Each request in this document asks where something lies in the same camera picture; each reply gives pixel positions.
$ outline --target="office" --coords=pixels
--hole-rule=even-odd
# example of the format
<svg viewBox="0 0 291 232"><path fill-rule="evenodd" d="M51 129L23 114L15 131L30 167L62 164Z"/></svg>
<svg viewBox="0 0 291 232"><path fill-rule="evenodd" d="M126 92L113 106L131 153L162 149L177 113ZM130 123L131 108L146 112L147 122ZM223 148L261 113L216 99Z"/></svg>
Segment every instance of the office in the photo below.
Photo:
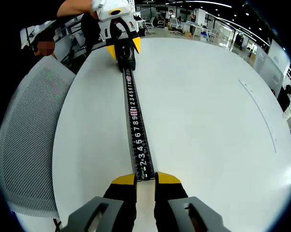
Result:
<svg viewBox="0 0 291 232"><path fill-rule="evenodd" d="M23 47L32 46L39 60L1 127L0 172L14 194L48 199L26 205L25 197L6 193L11 210L28 230L39 231L39 218L53 227L47 218L59 218L65 227L69 215L103 197L117 177L147 179L154 171L178 178L188 197L222 216L226 229L267 230L291 195L289 44L244 3L129 4L135 16L129 32L111 19L122 31L117 39L132 40L127 60L112 49L109 27L88 34L104 27L84 15L21 31ZM35 40L46 28L48 40ZM52 43L50 36L53 56L42 57L50 48L39 42ZM30 173L37 179L27 179ZM134 230L155 231L148 215L154 180L137 187Z"/></svg>

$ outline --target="desk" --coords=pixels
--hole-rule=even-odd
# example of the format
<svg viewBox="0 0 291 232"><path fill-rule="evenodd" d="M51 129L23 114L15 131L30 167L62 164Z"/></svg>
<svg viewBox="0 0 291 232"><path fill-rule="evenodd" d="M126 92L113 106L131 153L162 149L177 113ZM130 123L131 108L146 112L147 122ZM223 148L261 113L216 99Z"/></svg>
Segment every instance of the desk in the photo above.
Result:
<svg viewBox="0 0 291 232"><path fill-rule="evenodd" d="M185 33L186 31L190 31L190 27L195 27L193 37L195 35L196 36L200 36L202 31L205 31L207 34L209 34L209 32L210 32L210 29L203 28L203 27L198 26L198 25L196 25L194 23L181 22L181 24L183 24L183 33Z"/></svg>
<svg viewBox="0 0 291 232"><path fill-rule="evenodd" d="M291 193L291 135L273 93L225 49L175 38L141 43L134 76L155 171L179 178L188 196L221 214L231 231L265 231ZM177 68L183 65L185 73ZM271 120L276 152L239 79ZM90 54L69 89L53 149L55 201L64 226L69 214L103 196L113 179L132 172L123 89L105 47ZM149 214L153 189L153 182L138 183L136 232L156 231Z"/></svg>

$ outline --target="tape measure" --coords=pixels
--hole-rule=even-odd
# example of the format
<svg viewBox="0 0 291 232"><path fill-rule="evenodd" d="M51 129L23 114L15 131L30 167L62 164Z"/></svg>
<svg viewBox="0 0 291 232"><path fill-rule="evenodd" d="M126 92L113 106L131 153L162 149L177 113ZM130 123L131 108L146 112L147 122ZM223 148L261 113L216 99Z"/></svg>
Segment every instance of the tape measure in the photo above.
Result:
<svg viewBox="0 0 291 232"><path fill-rule="evenodd" d="M130 154L134 165L137 181L155 179L149 144L146 138L144 122L133 73L129 69L123 70L125 82L125 104L128 127Z"/></svg>

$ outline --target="gray mesh chair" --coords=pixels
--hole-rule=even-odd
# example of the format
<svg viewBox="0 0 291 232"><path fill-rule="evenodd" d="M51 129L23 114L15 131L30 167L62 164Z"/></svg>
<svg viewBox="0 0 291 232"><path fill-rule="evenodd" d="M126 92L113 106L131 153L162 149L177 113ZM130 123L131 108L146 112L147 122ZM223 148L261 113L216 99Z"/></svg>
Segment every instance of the gray mesh chair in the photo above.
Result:
<svg viewBox="0 0 291 232"><path fill-rule="evenodd" d="M52 152L58 117L75 74L41 59L12 96L0 127L0 189L12 211L57 218Z"/></svg>

